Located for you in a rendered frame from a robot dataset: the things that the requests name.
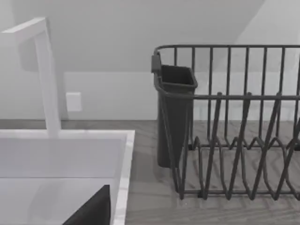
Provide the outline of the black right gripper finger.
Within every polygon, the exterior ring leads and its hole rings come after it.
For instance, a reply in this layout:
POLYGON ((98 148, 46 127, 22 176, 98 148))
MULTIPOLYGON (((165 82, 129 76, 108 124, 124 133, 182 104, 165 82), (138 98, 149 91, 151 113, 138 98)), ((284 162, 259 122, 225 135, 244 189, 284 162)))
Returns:
POLYGON ((111 225, 110 185, 103 185, 62 225, 111 225))

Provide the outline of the white sink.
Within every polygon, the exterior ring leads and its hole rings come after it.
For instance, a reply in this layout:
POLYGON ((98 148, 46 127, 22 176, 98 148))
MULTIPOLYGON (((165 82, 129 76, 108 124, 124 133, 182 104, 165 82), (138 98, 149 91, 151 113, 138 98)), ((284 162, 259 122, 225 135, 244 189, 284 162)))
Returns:
POLYGON ((0 225, 62 225, 110 185, 111 225, 125 225, 133 130, 67 130, 0 139, 0 225))

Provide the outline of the dark grey cutlery cup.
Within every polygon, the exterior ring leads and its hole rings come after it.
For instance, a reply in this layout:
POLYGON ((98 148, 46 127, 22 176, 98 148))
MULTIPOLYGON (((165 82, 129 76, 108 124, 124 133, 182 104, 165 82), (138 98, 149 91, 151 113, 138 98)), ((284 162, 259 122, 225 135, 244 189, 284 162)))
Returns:
MULTIPOLYGON (((162 65, 161 73, 163 87, 167 92, 193 95, 195 89, 198 87, 196 77, 189 67, 162 65)), ((165 97, 165 106, 167 109, 167 118, 169 120, 175 166, 178 167, 185 137, 188 100, 183 98, 165 97)), ((157 125, 157 163, 160 167, 169 168, 171 167, 171 164, 160 102, 158 102, 157 125)))

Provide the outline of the tall white tap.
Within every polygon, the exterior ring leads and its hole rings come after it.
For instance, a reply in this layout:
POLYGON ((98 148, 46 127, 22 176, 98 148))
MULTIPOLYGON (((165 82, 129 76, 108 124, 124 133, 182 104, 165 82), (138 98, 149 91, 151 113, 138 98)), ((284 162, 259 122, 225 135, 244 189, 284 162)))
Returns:
POLYGON ((58 88, 46 18, 36 17, 2 31, 0 46, 18 45, 31 38, 34 39, 36 46, 46 129, 0 129, 0 139, 58 139, 60 136, 58 88))

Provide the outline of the white wall socket plate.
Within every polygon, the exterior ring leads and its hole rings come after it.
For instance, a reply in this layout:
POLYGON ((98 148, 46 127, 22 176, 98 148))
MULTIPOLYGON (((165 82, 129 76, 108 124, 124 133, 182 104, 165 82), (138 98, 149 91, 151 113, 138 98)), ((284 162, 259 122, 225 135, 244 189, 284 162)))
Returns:
POLYGON ((80 92, 67 92, 66 103, 68 112, 82 111, 82 95, 80 92))

